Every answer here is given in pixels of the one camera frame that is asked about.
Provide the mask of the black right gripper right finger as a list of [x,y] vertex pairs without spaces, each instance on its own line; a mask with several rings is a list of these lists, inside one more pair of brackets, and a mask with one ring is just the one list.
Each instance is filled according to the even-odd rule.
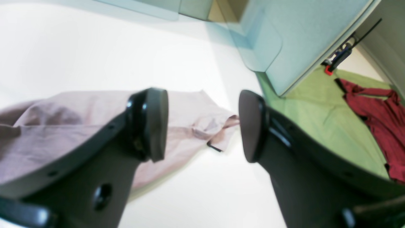
[[239,119],[245,158],[269,173],[288,228],[404,227],[404,185],[331,152],[252,91],[240,92]]

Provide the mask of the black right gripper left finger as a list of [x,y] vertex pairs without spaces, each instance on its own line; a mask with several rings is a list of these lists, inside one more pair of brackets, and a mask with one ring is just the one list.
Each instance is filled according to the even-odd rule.
[[26,228],[117,228],[137,167],[165,157],[168,92],[130,96],[124,112],[67,155],[1,185],[1,219]]

